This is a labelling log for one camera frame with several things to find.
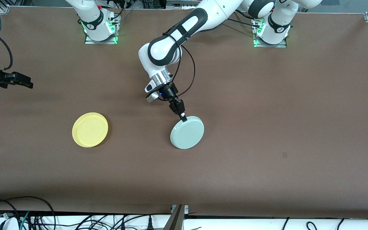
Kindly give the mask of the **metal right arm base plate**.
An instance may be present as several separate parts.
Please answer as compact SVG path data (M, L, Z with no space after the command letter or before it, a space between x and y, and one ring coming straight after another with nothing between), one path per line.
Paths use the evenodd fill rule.
M85 44L117 44L120 30L121 15L116 15L102 23L98 30L88 32L84 27L86 34Z

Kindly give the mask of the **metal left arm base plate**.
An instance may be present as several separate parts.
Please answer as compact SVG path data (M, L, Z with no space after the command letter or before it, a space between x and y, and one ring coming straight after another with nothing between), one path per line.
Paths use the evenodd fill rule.
M287 47L287 33L286 36L283 38L283 40L278 44L270 44L267 43L263 39L263 35L269 35L269 26L266 25L264 19L252 19L251 20L253 28L253 41L254 41L254 47L255 48L286 48Z

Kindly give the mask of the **yellow plate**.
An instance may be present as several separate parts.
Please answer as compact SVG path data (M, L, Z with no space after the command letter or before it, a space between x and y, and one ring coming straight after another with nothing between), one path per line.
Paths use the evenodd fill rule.
M73 124L72 137L74 142L85 148L95 147L102 143L108 135L107 119L96 112L80 116Z

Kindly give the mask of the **grey power strip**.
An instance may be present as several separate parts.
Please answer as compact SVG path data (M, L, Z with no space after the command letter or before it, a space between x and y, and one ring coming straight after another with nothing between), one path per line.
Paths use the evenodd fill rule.
M166 9L193 9L202 0L166 0Z

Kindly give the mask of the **aluminium frame profile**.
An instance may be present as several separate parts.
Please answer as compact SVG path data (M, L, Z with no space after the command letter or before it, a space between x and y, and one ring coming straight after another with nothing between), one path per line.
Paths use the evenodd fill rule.
M184 217L188 213L188 205L171 205L171 215L163 230L183 230Z

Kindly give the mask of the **pale green plate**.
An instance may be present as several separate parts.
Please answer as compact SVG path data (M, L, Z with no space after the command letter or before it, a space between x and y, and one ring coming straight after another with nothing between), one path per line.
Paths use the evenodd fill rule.
M179 121L170 133L171 144L180 149L190 149L203 138L204 125L202 120L196 116L187 117L187 121Z

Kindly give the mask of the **brown table cover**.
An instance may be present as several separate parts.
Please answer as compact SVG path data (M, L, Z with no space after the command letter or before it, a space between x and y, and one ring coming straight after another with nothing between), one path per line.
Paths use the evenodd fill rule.
M368 218L368 23L298 14L286 48L255 48L225 22L185 43L196 79L182 96L202 140L170 142L179 118L148 103L138 50L188 11L133 10L115 45L88 45L72 8L13 7L0 36L33 89L0 88L0 199L55 211ZM85 148L74 122L109 124Z

